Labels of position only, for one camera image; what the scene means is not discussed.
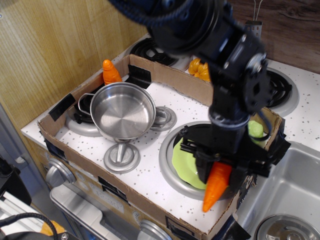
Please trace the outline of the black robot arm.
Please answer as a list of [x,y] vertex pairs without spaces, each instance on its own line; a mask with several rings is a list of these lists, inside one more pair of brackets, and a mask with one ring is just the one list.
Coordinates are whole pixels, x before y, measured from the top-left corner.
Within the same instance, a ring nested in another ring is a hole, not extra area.
[[272,102],[265,46],[233,18],[225,0],[114,0],[128,19],[147,28],[155,44],[171,57],[196,56],[208,65],[213,87],[210,126],[185,126],[181,149],[192,153],[201,181],[214,163],[231,167],[229,187],[239,188],[251,173],[267,174],[264,150],[252,146],[248,123]]

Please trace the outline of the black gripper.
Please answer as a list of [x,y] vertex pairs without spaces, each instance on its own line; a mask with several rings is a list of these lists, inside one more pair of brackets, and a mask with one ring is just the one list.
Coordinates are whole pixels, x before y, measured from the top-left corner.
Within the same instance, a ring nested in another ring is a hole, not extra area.
[[247,124],[237,128],[223,128],[213,123],[186,125],[179,136],[183,139],[181,150],[193,154],[198,177],[204,184],[214,162],[232,167],[227,191],[230,194],[243,191],[250,174],[263,177],[270,174],[272,155],[251,140]]

